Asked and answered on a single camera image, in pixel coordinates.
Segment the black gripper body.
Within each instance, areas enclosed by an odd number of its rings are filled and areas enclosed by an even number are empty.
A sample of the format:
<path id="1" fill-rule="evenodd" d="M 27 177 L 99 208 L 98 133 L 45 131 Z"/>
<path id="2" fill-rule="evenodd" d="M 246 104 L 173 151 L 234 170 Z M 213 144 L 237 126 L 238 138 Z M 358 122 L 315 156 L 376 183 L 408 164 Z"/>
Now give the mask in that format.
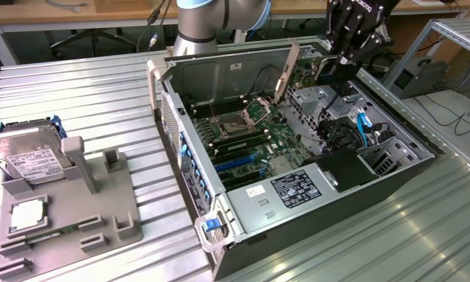
<path id="1" fill-rule="evenodd" d="M 327 1 L 327 32 L 339 32 L 344 26 L 359 32 L 371 32 L 388 18 L 400 1 Z"/>

